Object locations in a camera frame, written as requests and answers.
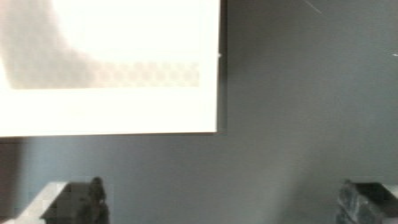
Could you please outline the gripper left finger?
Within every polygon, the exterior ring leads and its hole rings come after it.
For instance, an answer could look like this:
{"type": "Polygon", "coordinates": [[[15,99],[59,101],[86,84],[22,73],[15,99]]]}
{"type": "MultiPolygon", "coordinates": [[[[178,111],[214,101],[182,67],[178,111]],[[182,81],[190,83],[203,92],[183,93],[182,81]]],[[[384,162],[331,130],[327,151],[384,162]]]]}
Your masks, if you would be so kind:
{"type": "Polygon", "coordinates": [[[109,224],[103,179],[50,182],[16,218],[16,224],[109,224]]]}

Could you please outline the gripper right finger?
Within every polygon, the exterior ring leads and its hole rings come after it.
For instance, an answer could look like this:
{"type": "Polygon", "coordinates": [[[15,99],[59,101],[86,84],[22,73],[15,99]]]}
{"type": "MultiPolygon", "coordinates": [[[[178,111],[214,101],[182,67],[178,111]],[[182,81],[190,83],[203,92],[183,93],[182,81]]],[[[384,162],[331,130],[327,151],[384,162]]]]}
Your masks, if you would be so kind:
{"type": "Polygon", "coordinates": [[[398,185],[345,181],[336,224],[398,224],[398,185]]]}

